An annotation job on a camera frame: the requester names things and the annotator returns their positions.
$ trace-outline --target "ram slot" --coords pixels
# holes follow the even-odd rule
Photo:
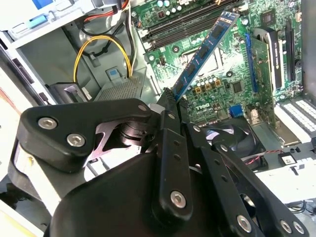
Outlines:
[[[167,36],[153,39],[153,41],[151,41],[153,47],[149,48],[147,52],[156,50],[157,48],[164,47],[171,43],[185,39],[189,36],[192,36],[204,30],[209,30],[215,24],[217,18],[218,16],[207,18],[207,19],[204,19],[203,21],[199,21],[185,28],[179,29],[177,30],[177,32],[173,32],[172,34],[169,34]]]
[[[151,37],[154,37],[168,30],[178,28],[181,25],[185,25],[194,19],[197,19],[201,16],[204,16],[214,11],[218,11],[219,12],[218,16],[219,16],[220,13],[227,6],[231,5],[231,3],[236,3],[236,0],[223,0],[221,1],[220,5],[218,5],[217,3],[209,2],[194,10],[185,12],[181,16],[177,16],[163,23],[159,23],[155,26],[148,28],[148,34],[142,38],[142,41],[146,42],[150,40]]]
[[[285,40],[286,40],[286,68],[287,79],[295,80],[295,55],[294,55],[294,31],[292,28],[291,19],[288,19],[285,26]]]

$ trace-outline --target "ram stick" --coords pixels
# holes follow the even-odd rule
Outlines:
[[[188,87],[198,75],[201,68],[207,62],[209,57],[213,54],[216,47],[222,41],[228,30],[235,24],[239,15],[223,11],[220,17],[215,22],[214,26],[205,37],[201,46],[197,49],[191,61],[177,79],[173,86],[175,100],[178,102],[186,93]]]

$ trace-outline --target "chip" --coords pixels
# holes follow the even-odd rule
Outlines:
[[[224,27],[222,27],[221,25],[217,25],[212,32],[212,36],[217,39],[223,31]]]
[[[200,56],[201,59],[203,59],[208,52],[209,48],[206,46],[202,46],[201,49],[198,51],[198,55]]]
[[[261,25],[262,26],[272,26],[276,23],[276,10],[272,9],[270,11],[261,14]]]
[[[183,88],[183,81],[179,81],[178,84],[176,85],[176,93],[178,94],[182,88]]]
[[[240,81],[237,81],[237,82],[233,83],[233,89],[234,89],[234,93],[238,93],[238,92],[242,91]]]
[[[164,12],[163,11],[158,12],[158,17],[159,18],[163,18],[164,17]]]
[[[195,67],[194,64],[190,64],[190,65],[189,65],[189,67],[188,67],[188,69],[187,69],[187,72],[188,72],[188,75],[189,75],[189,76],[194,72],[195,68],[196,68],[196,67]]]

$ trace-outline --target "white cable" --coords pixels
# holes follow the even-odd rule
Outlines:
[[[135,61],[136,61],[136,56],[137,56],[137,48],[136,48],[136,42],[135,42],[135,39],[134,39],[134,34],[133,34],[133,29],[132,29],[132,11],[131,11],[131,5],[130,5],[130,1],[128,3],[128,8],[129,8],[129,16],[128,16],[128,24],[129,24],[129,31],[130,31],[130,34],[132,36],[132,41],[134,43],[134,58],[132,59],[132,71],[134,70],[134,64],[135,64]]]

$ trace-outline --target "pcie slot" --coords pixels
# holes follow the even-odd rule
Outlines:
[[[253,67],[253,61],[252,61],[252,55],[251,55],[251,39],[249,34],[245,34],[246,38],[246,50],[247,50],[247,58],[248,58],[248,64],[249,64],[249,70],[250,70],[250,79],[252,84],[252,90],[253,92],[258,92],[258,86],[257,81],[255,77],[255,71]]]
[[[208,18],[200,22],[196,22],[188,27],[185,27],[183,29],[178,30],[177,32],[173,32],[172,34],[168,36],[164,36],[161,38],[157,38],[152,42],[153,47],[148,49],[148,51],[155,50],[160,47],[164,47],[166,45],[169,45],[171,43],[177,42],[179,40],[185,39],[189,36],[192,36],[194,34],[197,34],[199,32],[202,32],[204,30],[208,30],[212,28],[214,23],[216,22],[217,17],[214,18]]]
[[[294,55],[294,31],[292,28],[291,19],[286,21],[285,26],[285,39],[286,39],[286,67],[287,79],[290,81],[295,80],[295,55]]]
[[[191,11],[183,13],[181,16],[174,17],[170,20],[167,20],[163,23],[159,23],[155,26],[148,28],[148,35],[142,38],[142,41],[145,42],[149,40],[151,37],[168,31],[170,29],[176,28],[180,25],[186,24],[194,19],[197,19],[203,15],[206,15],[210,12],[216,10],[224,10],[226,6],[230,5],[232,2],[236,2],[236,0],[223,0],[220,5],[216,3],[209,2],[202,5],[199,8],[193,9]]]

